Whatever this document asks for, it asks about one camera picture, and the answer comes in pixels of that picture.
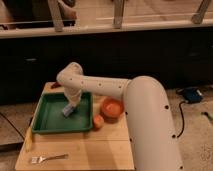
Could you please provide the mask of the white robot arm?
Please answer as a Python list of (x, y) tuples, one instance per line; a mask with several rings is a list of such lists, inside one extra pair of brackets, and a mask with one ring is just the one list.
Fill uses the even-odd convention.
[(123, 102), (136, 171), (184, 171), (168, 97), (158, 80), (86, 76), (76, 62), (61, 70), (56, 80), (73, 106), (85, 91)]

